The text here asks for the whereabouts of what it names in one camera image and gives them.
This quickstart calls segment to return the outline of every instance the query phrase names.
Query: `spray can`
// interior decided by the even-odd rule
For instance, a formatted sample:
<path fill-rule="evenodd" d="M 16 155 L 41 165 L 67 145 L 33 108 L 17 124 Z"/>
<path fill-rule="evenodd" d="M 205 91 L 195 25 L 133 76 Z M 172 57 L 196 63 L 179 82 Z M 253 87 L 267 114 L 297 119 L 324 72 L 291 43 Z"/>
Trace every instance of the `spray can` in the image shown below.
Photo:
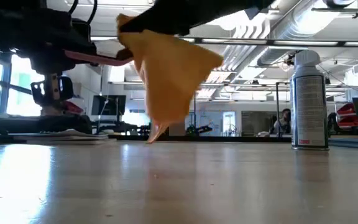
<path fill-rule="evenodd" d="M 296 150 L 329 150 L 325 79 L 316 68 L 319 63 L 319 55 L 312 50 L 295 55 L 290 94 L 292 148 Z"/>

